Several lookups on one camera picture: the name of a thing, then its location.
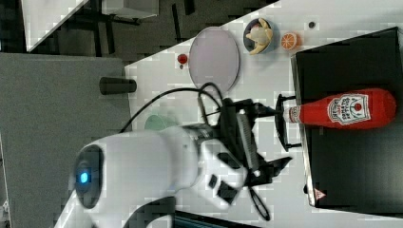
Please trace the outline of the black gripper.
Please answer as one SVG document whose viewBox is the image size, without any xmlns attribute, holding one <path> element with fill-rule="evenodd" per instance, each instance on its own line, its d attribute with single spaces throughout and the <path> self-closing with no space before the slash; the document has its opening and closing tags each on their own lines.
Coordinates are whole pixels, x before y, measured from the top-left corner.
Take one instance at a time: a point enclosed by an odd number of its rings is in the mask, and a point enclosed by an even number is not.
<svg viewBox="0 0 403 228">
<path fill-rule="evenodd" d="M 253 187 L 273 182 L 285 166 L 292 160 L 284 157 L 266 161 L 258 153 L 253 127 L 257 118 L 273 117 L 280 111 L 251 99 L 233 102 L 229 98 L 222 100 L 218 130 L 223 143 L 231 154 L 247 170 L 245 186 Z"/>
</svg>

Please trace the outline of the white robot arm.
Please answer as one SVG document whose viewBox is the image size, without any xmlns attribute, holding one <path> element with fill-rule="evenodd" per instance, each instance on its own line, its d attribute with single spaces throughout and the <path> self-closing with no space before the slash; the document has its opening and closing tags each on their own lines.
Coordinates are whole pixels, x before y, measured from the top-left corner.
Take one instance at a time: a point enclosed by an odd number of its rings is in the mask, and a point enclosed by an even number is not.
<svg viewBox="0 0 403 228">
<path fill-rule="evenodd" d="M 226 210 L 243 189 L 270 182 L 289 159 L 266 161 L 253 126 L 281 109 L 225 99 L 219 113 L 215 124 L 129 131 L 84 146 L 54 228 L 173 228 L 182 190 Z"/>
</svg>

